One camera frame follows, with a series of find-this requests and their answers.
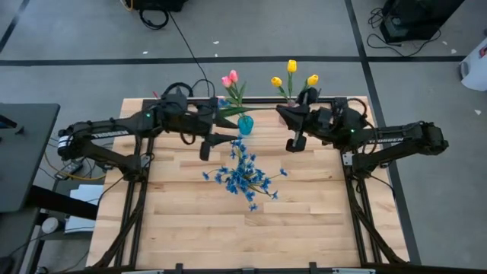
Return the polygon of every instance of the wooden tabletop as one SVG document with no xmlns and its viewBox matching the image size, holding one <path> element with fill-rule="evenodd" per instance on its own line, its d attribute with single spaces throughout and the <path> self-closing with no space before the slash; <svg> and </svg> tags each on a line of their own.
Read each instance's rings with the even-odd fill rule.
<svg viewBox="0 0 487 274">
<path fill-rule="evenodd" d="M 366 97 L 359 98 L 367 103 Z M 120 116 L 140 111 L 142 101 L 125 99 Z M 362 109 L 353 101 L 350 106 Z M 202 177 L 203 171 L 221 165 L 236 166 L 229 157 L 229 144 L 213 148 L 205 162 L 199 160 L 201 139 L 184 145 L 179 134 L 163 133 L 154 145 L 137 269 L 174 269 L 176 263 L 183 263 L 185 269 L 305 268 L 309 262 L 317 262 L 318 267 L 360 266 L 339 152 L 314 138 L 307 139 L 305 151 L 287 152 L 286 141 L 294 134 L 279 123 L 277 112 L 260 110 L 250 115 L 255 124 L 244 143 L 257 155 L 256 167 L 269 175 L 278 174 L 281 167 L 289 173 L 276 177 L 270 187 L 279 190 L 279 199 L 258 195 L 259 209 L 250 212 L 243 195 L 235 196 L 224 185 Z M 370 111 L 368 117 L 373 123 Z M 236 129 L 214 129 L 237 134 Z M 129 155 L 134 144 L 133 136 L 119 137 L 113 150 Z M 373 175 L 388 182 L 385 170 L 376 169 Z M 110 171 L 105 188 L 121 176 L 118 170 Z M 408 260 L 390 188 L 374 179 L 366 184 L 377 230 Z M 87 266 L 101 258 L 119 233 L 126 189 L 127 182 L 121 182 L 103 197 Z M 132 235 L 127 239 L 124 263 L 129 260 Z M 368 237 L 364 240 L 371 260 Z"/>
</svg>

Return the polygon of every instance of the small vase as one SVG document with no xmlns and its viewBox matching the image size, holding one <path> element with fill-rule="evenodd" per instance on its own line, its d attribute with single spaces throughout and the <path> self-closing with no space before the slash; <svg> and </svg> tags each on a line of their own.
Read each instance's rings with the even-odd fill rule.
<svg viewBox="0 0 487 274">
<path fill-rule="evenodd" d="M 238 118 L 237 121 L 238 130 L 242 135 L 249 135 L 252 132 L 253 128 L 253 119 L 248 115 L 244 115 Z"/>
<path fill-rule="evenodd" d="M 288 107 L 294 107 L 294 106 L 296 106 L 296 102 L 294 100 L 289 100 Z M 281 125 L 283 126 L 286 126 L 286 122 L 284 121 L 284 119 L 282 119 L 280 115 L 279 115 L 279 123 L 281 123 Z"/>
</svg>

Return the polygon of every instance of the tulip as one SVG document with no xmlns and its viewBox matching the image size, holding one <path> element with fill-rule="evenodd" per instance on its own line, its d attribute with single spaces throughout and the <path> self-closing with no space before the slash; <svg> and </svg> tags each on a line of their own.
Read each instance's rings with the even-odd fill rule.
<svg viewBox="0 0 487 274">
<path fill-rule="evenodd" d="M 288 72 L 296 72 L 298 70 L 298 63 L 295 60 L 288 61 Z"/>
<path fill-rule="evenodd" d="M 276 88 L 279 88 L 280 86 L 282 86 L 282 80 L 279 77 L 272 77 L 271 83 Z"/>
<path fill-rule="evenodd" d="M 230 78 L 230 80 L 231 80 L 232 82 L 237 83 L 237 81 L 238 81 L 238 74 L 237 74 L 237 72 L 236 72 L 235 70 L 233 70 L 233 69 L 232 69 L 232 70 L 230 71 L 230 74 L 229 74 L 229 76 L 228 76 L 228 77 Z"/>
<path fill-rule="evenodd" d="M 224 87 L 229 88 L 231 86 L 231 80 L 228 76 L 221 78 L 221 83 Z"/>
<path fill-rule="evenodd" d="M 315 84 L 318 84 L 318 80 L 320 80 L 320 77 L 318 77 L 318 75 L 311 75 L 308 79 L 307 79 L 307 85 L 315 85 Z"/>
</svg>

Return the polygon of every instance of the floor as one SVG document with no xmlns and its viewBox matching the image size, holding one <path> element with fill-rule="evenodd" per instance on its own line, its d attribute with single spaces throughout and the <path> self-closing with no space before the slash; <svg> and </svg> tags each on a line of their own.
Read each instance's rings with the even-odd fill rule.
<svg viewBox="0 0 487 274">
<path fill-rule="evenodd" d="M 396 55 L 365 43 L 373 32 L 369 12 L 384 2 L 189 0 L 173 15 L 218 94 L 224 94 L 219 78 L 236 69 L 248 81 L 247 95 L 275 95 L 270 78 L 285 77 L 292 56 L 300 61 L 299 77 L 320 76 L 322 94 L 369 96 L 379 124 L 434 121 L 449 149 L 397 162 L 409 236 L 425 265 L 487 269 L 487 96 L 462 86 L 457 73 L 462 56 L 485 39 L 487 2 L 466 0 L 441 38 L 409 62 L 374 59 Z M 156 23 L 159 14 L 148 16 Z M 358 26 L 351 24 L 355 17 Z M 2 33 L 0 100 L 60 104 L 55 131 L 118 116 L 125 97 L 150 97 L 173 82 L 202 77 L 171 22 L 149 30 L 118 0 L 0 0 Z M 418 45 L 404 43 L 400 50 L 410 53 Z M 205 93 L 203 86 L 196 89 L 197 96 Z M 62 164 L 55 151 L 48 153 Z M 39 173 L 36 184 L 53 183 Z M 51 271 L 72 266 L 88 245 L 48 242 L 40 264 Z"/>
</svg>

